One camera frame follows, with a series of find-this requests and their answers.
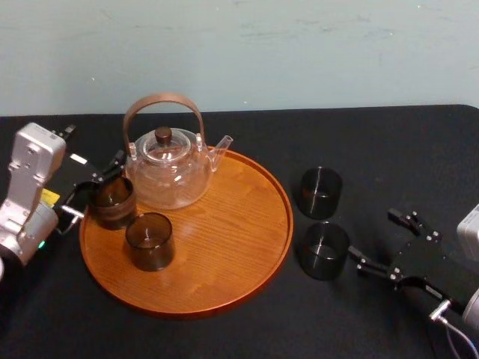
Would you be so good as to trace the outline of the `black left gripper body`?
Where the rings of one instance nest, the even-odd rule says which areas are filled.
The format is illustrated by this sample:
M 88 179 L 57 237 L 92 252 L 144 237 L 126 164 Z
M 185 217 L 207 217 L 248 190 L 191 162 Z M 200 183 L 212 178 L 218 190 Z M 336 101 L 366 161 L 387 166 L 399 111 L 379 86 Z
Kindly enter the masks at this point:
M 40 201 L 54 210 L 73 204 L 75 197 L 103 184 L 103 175 L 87 159 L 67 153 L 60 168 L 40 194 Z

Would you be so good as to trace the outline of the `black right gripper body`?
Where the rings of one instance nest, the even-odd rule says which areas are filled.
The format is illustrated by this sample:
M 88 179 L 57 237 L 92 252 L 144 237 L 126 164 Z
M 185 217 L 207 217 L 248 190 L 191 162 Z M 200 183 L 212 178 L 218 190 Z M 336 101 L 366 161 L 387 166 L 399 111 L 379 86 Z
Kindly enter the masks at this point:
M 443 253 L 438 240 L 407 242 L 388 267 L 388 278 L 399 287 L 417 287 L 451 303 L 463 313 L 478 290 L 478 274 Z

